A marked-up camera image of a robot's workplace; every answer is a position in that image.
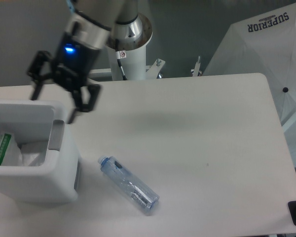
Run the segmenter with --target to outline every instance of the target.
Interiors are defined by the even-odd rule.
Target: plastic bag
[[[23,156],[24,166],[40,166],[45,161],[46,149],[48,141],[46,142],[32,142],[22,145],[21,153]]]
[[[0,165],[23,166],[22,154],[12,133],[0,134]]]

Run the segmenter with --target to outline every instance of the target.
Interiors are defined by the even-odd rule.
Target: robotic arm
[[[88,84],[87,76],[106,44],[115,22],[129,23],[137,18],[137,0],[72,0],[74,13],[62,36],[55,57],[47,51],[39,51],[28,69],[35,83],[31,96],[36,100],[44,81],[52,79],[69,91],[75,109],[68,123],[77,112],[92,111],[100,92],[100,85]],[[41,75],[45,63],[50,72]],[[81,88],[87,86],[89,101],[83,102]]]

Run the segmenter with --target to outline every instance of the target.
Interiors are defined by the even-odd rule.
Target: metal bracket
[[[146,79],[158,78],[160,71],[165,64],[166,64],[165,61],[161,59],[157,59],[155,63],[150,67],[150,69],[146,72]]]

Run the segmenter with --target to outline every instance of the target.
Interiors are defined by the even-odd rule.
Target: gray wall
[[[147,63],[166,60],[165,77],[189,76],[197,56],[204,70],[230,24],[296,0],[139,0],[151,19]],[[0,1],[0,86],[25,85],[36,51],[54,52],[70,16],[66,0]],[[94,68],[108,68],[105,51]]]

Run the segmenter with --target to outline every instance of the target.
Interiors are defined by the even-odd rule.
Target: bottle cap
[[[98,159],[98,163],[99,163],[100,165],[102,165],[103,161],[104,161],[105,159],[107,159],[107,158],[108,158],[107,156],[101,156],[101,157]]]

